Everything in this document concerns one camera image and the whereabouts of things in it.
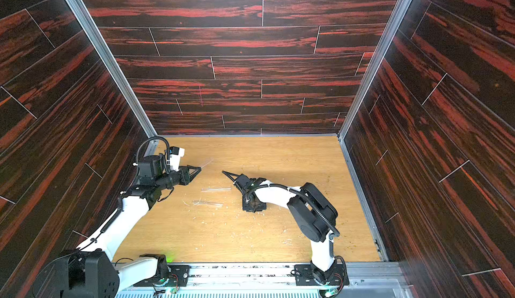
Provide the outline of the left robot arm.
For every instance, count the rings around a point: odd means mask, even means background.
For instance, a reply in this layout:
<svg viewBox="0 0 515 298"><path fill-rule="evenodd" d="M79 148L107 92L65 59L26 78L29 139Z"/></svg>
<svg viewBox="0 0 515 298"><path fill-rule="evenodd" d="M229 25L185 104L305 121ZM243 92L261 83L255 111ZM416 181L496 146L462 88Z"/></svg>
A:
<svg viewBox="0 0 515 298"><path fill-rule="evenodd" d="M181 165L185 150L165 142L163 153L135 156L136 173L130 186L118 197L117 208L92 235L71 251L44 267L49 275L32 297L115 297L120 291L146 282L166 287L177 276L165 255L145 254L127 263L115 263L114 255L133 227L159 202L164 190L188 185L200 167Z"/></svg>

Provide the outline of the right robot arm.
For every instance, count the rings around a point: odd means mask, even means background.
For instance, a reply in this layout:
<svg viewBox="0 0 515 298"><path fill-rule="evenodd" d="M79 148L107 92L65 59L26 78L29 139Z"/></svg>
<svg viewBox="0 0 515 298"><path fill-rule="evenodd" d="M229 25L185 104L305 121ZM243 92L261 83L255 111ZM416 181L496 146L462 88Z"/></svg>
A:
<svg viewBox="0 0 515 298"><path fill-rule="evenodd" d="M262 212L268 204L286 208L300 231L310 240L311 261L307 280L317 285L330 285L339 280L339 287L350 284L343 257L334 254L334 240L340 236L336 227L338 213L328 199L311 183L300 187L275 184L263 177L250 178L223 171L242 195L242 210Z"/></svg>

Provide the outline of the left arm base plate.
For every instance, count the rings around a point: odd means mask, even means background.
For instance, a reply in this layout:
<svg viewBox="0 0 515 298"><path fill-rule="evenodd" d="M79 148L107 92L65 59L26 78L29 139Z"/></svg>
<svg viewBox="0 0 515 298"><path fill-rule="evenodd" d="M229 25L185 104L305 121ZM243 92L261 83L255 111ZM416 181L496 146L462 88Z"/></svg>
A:
<svg viewBox="0 0 515 298"><path fill-rule="evenodd" d="M134 287L181 288L186 287L189 281L190 265L168 265L168 272L165 276L157 275L153 278L144 279Z"/></svg>

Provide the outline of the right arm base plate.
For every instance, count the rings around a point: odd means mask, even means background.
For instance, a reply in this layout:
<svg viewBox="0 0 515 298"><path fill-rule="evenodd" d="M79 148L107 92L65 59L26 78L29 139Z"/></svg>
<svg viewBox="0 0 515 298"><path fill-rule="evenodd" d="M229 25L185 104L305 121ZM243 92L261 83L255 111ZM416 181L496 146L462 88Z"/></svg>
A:
<svg viewBox="0 0 515 298"><path fill-rule="evenodd" d="M295 265L290 272L297 286L348 286L350 284L346 266L334 262L327 271L314 264Z"/></svg>

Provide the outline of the aluminium front rail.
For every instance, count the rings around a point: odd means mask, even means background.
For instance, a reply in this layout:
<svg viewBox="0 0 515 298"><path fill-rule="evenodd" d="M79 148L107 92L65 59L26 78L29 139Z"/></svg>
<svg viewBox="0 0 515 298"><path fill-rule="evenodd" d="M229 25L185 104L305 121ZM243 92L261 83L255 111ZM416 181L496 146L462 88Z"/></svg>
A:
<svg viewBox="0 0 515 298"><path fill-rule="evenodd" d="M350 263L350 284L297 286L300 263L193 263L186 287L128 287L115 297L413 297L397 263Z"/></svg>

